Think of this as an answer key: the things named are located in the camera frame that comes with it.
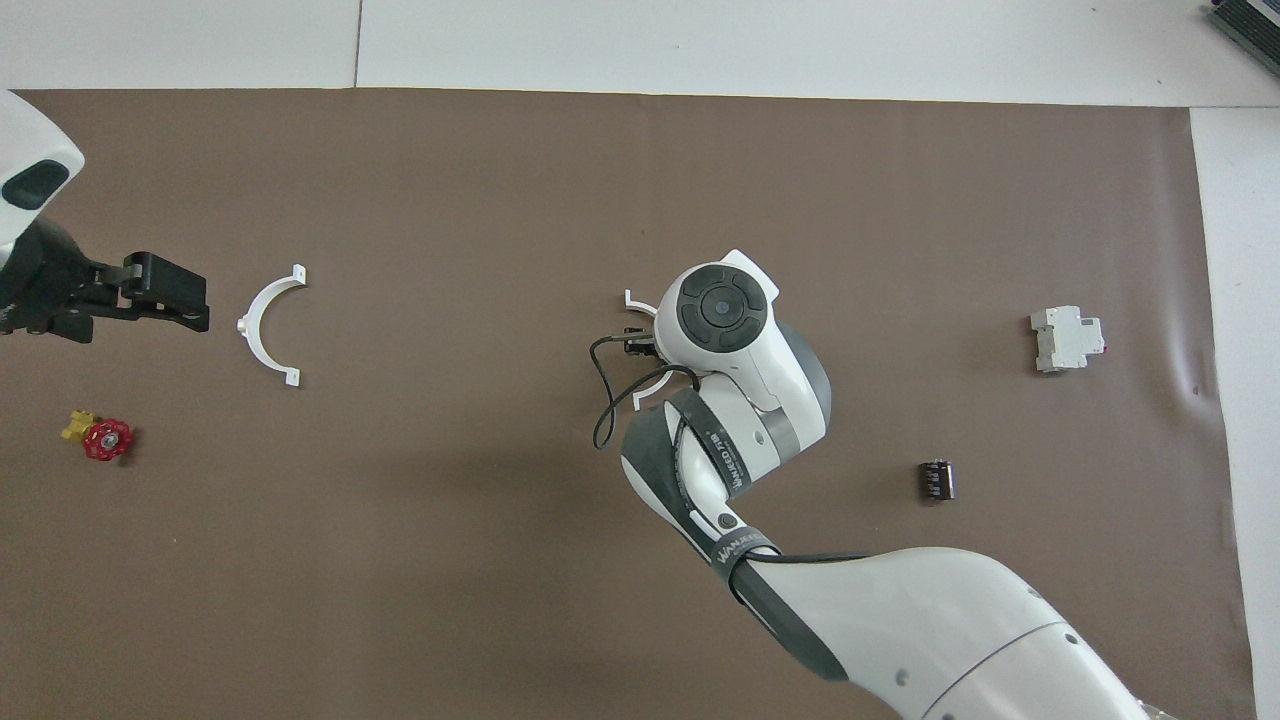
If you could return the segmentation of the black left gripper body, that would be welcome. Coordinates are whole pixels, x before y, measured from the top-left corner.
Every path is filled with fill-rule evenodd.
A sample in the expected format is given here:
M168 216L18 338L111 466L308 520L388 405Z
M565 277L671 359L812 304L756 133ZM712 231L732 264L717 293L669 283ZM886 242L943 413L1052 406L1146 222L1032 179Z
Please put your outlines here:
M26 331L91 342L95 316L125 318L118 287L100 278L109 270L84 256L60 225L35 220L0 266L0 334Z

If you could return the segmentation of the grey circuit breaker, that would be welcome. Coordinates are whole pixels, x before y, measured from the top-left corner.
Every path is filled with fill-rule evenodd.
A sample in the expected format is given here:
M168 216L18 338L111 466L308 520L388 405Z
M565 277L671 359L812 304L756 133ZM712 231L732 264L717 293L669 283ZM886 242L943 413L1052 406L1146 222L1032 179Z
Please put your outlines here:
M1046 307L1029 315L1036 333L1036 370L1056 373L1088 366L1088 357L1107 351L1101 320L1083 316L1076 305Z

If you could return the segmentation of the white half-ring pipe clamp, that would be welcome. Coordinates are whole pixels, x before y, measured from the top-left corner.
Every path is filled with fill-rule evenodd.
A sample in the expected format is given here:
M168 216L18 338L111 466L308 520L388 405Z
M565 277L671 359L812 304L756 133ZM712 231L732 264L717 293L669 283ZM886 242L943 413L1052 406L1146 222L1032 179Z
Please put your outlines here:
M287 366L278 363L262 341L262 319L271 306L283 293L307 284L307 268L302 264L293 264L289 275L265 284L251 300L244 315L237 319L236 329L244 340L251 355L266 369L282 374L287 387L298 389L301 387L301 370L297 366Z
M632 300L631 290L625 290L623 291L623 306L628 311L644 313L644 314L646 314L646 315L649 315L652 318L655 318L657 313L658 313L658 309L655 306L652 306L652 305L645 304L645 302L640 302L637 300ZM667 359L666 359L666 356L662 352L660 352L660 359L658 359L658 363L659 363L659 365L666 365L667 364ZM655 395L659 389L662 389L663 386L671 379L671 377L673 374L675 374L675 372L666 372L664 375L657 383L646 387L645 389L637 389L637 391L632 392L630 396L631 396L631 402L632 402L634 411L635 413L640 413L641 409L643 409L643 401L645 398Z

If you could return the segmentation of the brown paper mat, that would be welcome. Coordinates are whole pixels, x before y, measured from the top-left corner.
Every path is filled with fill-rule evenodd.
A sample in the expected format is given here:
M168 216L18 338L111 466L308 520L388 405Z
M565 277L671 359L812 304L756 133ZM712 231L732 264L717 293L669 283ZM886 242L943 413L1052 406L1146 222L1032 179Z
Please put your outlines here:
M1190 113L426 90L45 91L91 258L212 324L0 337L0 720L893 720L791 659L594 450L588 347L740 249L833 387L737 501L950 546L1140 698L1254 720ZM262 319L287 387L236 329ZM1107 351L1036 370L1029 315ZM84 456L86 410L131 450ZM919 465L956 498L922 500Z

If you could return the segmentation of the blue grey ribbed object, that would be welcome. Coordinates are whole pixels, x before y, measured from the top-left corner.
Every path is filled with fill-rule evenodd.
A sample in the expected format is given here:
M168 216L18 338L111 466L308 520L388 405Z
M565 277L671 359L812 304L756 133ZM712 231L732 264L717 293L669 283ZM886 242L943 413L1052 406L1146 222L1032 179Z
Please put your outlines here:
M1280 78L1280 0L1210 1L1210 23Z

